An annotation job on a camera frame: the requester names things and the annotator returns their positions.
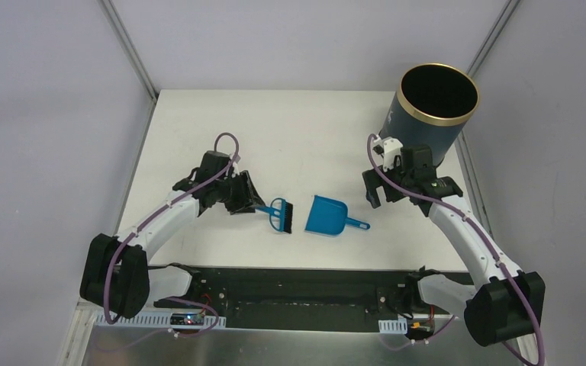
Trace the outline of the blue hand brush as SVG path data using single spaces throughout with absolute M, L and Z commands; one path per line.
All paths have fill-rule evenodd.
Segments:
M 292 234 L 294 205 L 286 199 L 274 198 L 269 205 L 258 206 L 256 210 L 269 215 L 269 224 L 276 232 Z

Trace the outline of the blue plastic dustpan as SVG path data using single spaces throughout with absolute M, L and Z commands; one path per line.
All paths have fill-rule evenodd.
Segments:
M 347 226 L 369 230 L 370 224 L 349 217 L 347 205 L 338 200 L 315 195 L 305 230 L 326 236 L 338 236 Z

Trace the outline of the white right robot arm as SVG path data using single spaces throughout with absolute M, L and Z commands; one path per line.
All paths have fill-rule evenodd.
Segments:
M 472 279 L 464 285 L 440 271 L 420 268 L 407 276 L 401 314 L 410 316 L 433 305 L 463 319 L 481 346 L 533 335 L 542 348 L 544 280 L 504 254 L 475 218 L 459 185 L 438 176 L 430 147 L 405 147 L 395 138 L 372 135 L 367 154 L 370 160 L 381 156 L 382 163 L 373 163 L 362 174 L 366 200 L 380 207 L 379 188 L 388 202 L 408 198 L 449 240 Z

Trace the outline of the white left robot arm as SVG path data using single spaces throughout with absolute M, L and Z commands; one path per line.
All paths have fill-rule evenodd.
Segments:
M 98 234 L 90 243 L 79 289 L 82 299 L 99 305 L 109 324 L 130 319 L 145 306 L 173 297 L 196 307 L 202 288 L 178 265 L 150 268 L 150 259 L 207 209 L 223 204 L 229 214 L 253 213 L 264 204 L 247 170 L 234 157 L 207 151 L 189 176 L 177 181 L 153 212 L 113 236 Z

